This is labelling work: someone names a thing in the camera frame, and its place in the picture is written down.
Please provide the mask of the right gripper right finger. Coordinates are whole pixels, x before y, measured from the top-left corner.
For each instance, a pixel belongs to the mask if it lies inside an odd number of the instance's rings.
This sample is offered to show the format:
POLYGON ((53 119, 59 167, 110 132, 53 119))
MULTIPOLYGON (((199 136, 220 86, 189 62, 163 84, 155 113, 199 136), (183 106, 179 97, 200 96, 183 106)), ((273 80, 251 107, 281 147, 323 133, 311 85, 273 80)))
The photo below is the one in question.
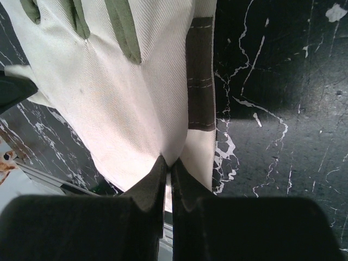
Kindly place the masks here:
POLYGON ((301 197, 217 197, 178 160, 174 260, 343 260, 321 208, 301 197))

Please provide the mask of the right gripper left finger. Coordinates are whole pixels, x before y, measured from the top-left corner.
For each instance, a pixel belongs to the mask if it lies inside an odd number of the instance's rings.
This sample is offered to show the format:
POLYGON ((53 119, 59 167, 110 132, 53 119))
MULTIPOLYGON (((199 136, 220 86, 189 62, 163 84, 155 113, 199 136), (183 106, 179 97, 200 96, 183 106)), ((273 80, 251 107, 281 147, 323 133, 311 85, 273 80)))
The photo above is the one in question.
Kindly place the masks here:
POLYGON ((120 196, 13 199, 1 213, 1 260, 157 260, 166 162, 120 196))

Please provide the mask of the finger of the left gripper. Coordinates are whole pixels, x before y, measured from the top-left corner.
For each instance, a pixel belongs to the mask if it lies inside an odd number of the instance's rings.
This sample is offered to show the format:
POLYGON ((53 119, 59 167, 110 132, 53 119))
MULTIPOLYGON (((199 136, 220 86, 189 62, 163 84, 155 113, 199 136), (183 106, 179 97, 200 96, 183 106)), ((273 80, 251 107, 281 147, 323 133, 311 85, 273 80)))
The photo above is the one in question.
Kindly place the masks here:
POLYGON ((1 71, 0 114, 36 94, 37 86, 30 79, 6 76, 1 71))

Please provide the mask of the work glove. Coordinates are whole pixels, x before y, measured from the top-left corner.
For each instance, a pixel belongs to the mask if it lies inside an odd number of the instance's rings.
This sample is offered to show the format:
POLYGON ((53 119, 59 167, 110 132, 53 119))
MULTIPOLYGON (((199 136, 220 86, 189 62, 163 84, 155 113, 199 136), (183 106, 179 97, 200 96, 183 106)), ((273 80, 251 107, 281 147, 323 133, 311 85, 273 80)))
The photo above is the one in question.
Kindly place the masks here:
POLYGON ((40 99, 126 191, 159 156, 172 165, 188 131, 185 42, 194 1, 3 1, 40 99))
POLYGON ((180 159, 212 190, 216 137, 213 47, 216 1, 196 1, 186 38, 188 133, 180 159))

